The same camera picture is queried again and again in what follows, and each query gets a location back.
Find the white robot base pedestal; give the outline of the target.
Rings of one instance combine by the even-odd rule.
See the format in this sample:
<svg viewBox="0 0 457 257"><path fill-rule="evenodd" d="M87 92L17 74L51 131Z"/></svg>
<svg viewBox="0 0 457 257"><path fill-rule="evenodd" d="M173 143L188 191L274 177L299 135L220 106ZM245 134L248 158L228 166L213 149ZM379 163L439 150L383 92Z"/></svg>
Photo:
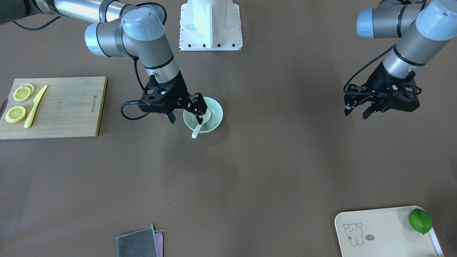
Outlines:
<svg viewBox="0 0 457 257"><path fill-rule="evenodd" d="M181 5L179 50L235 51L243 47L239 5L188 0Z"/></svg>

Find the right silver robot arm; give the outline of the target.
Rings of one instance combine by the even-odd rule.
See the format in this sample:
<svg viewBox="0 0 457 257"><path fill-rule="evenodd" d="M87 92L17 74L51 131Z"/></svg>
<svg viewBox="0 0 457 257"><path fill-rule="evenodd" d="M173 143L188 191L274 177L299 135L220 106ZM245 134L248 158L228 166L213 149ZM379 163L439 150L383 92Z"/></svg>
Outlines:
<svg viewBox="0 0 457 257"><path fill-rule="evenodd" d="M201 93L188 93L165 34L167 12L155 2L138 5L119 0L2 0L1 24L15 22L36 14L72 17L90 22L85 43L90 52L104 57L124 56L140 61L149 81L141 84L142 96L127 101L137 105L147 116L163 114L171 123L175 109L192 113L199 124L204 123L207 104Z"/></svg>

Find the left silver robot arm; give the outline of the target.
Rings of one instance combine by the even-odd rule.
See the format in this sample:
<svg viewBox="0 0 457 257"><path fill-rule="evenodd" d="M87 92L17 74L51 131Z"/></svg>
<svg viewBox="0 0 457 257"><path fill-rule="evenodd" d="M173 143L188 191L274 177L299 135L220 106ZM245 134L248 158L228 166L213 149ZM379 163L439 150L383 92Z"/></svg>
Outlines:
<svg viewBox="0 0 457 257"><path fill-rule="evenodd" d="M368 101L367 119L390 109L413 112L420 103L421 88L414 80L424 67L457 34L455 0L382 0L363 10L356 22L360 37L398 38L380 54L382 62L361 86L348 81L343 88L345 115Z"/></svg>

